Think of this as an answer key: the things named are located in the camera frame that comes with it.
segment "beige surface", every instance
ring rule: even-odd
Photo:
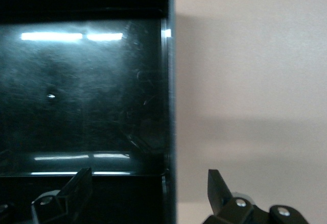
[[[180,224],[209,168],[259,207],[327,223],[327,0],[176,0]]]

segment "silver screw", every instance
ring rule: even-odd
[[[46,196],[42,198],[41,205],[47,205],[52,201],[52,196]]]
[[[240,199],[240,198],[238,198],[238,199],[236,200],[236,204],[237,204],[238,206],[240,206],[240,207],[245,207],[245,206],[246,206],[246,202],[245,202],[244,200]]]
[[[287,209],[285,209],[283,207],[278,207],[277,210],[283,216],[290,216],[291,215],[291,213]]]
[[[0,205],[0,213],[4,212],[8,208],[8,205]]]

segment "black container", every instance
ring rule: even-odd
[[[92,168],[77,223],[175,223],[173,0],[0,0],[0,204]]]

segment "screw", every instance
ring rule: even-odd
[[[8,205],[0,205],[0,213],[4,212],[8,208]]]
[[[246,206],[246,202],[245,202],[244,200],[240,199],[240,198],[238,198],[238,199],[236,200],[236,204],[237,204],[238,206],[240,206],[240,207],[245,207],[245,206]]]
[[[40,202],[41,205],[47,205],[52,201],[52,196],[46,196],[42,198],[42,201]]]
[[[278,212],[283,216],[290,216],[291,215],[291,213],[287,209],[285,209],[283,207],[278,207]]]

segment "bolt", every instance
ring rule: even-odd
[[[4,212],[8,208],[8,205],[0,205],[0,213]]]
[[[283,216],[290,216],[291,215],[291,213],[287,209],[285,209],[283,207],[278,207],[278,212]]]
[[[236,204],[237,204],[238,206],[240,206],[240,207],[245,207],[245,206],[246,206],[246,202],[245,202],[244,200],[240,199],[240,198],[238,198],[238,199],[236,200]]]
[[[42,201],[40,202],[41,205],[47,205],[52,201],[52,196],[46,196],[42,198]]]

